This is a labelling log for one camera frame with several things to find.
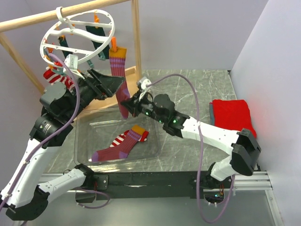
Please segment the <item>red white striped sock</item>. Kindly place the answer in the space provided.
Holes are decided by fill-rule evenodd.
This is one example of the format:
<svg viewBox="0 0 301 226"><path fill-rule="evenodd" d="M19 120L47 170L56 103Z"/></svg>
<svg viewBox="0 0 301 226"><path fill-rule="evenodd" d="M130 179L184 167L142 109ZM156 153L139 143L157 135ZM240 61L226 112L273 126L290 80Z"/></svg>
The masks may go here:
<svg viewBox="0 0 301 226"><path fill-rule="evenodd" d="M50 68L47 68L47 70L43 73L43 77L48 83L61 82L69 90L72 90L74 88L74 83L70 78L56 74Z"/></svg>
<svg viewBox="0 0 301 226"><path fill-rule="evenodd" d="M113 140L113 142L111 143L110 147L115 147L115 146L120 145L120 144L124 141L124 139L125 139L125 137L127 136L128 132L129 132L129 130L126 130L124 133L118 135L118 136ZM142 136L139 138L138 141L139 141L139 142L145 142L145 141L147 140L148 134L149 134L148 131L144 131L143 134L142 134Z"/></svg>

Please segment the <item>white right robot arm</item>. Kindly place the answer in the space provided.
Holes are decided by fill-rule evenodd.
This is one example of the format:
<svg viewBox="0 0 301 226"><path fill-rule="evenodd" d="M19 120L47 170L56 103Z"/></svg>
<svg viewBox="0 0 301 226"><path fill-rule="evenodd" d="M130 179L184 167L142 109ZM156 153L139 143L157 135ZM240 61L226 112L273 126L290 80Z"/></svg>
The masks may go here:
<svg viewBox="0 0 301 226"><path fill-rule="evenodd" d="M252 132L222 129L175 110L175 104L167 94L159 94L149 100L150 93L141 96L137 92L125 101L123 106L133 117L144 114L161 123L163 130L183 139L202 141L216 147L228 157L210 165L208 171L200 178L200 186L206 189L217 188L233 174L252 176L261 153L261 148Z"/></svg>

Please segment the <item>purple sock with orange cuff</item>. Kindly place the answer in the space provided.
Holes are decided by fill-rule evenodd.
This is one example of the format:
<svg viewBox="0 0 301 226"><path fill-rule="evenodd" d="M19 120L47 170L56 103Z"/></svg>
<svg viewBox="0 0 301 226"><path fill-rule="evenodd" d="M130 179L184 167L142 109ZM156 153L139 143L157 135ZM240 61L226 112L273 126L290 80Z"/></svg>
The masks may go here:
<svg viewBox="0 0 301 226"><path fill-rule="evenodd" d="M121 103L130 99L125 75L126 54L126 48L111 47L109 50L111 75L118 82L118 89L116 91L117 103L121 116L124 119L128 118L128 110Z"/></svg>

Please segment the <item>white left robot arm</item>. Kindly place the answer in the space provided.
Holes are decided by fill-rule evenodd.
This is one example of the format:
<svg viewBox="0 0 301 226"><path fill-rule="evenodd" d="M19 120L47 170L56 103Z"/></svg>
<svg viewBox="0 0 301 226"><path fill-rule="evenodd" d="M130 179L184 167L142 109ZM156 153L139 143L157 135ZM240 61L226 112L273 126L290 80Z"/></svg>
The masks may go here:
<svg viewBox="0 0 301 226"><path fill-rule="evenodd" d="M13 221L31 221L39 217L57 197L74 188L94 186L94 172L79 164L70 172L40 183L52 157L72 131L74 119L93 100L105 100L126 83L124 77L103 75L93 69L79 78L72 89L62 82L49 84L40 98L43 106L28 140L26 151L10 182L0 193L0 205Z"/></svg>

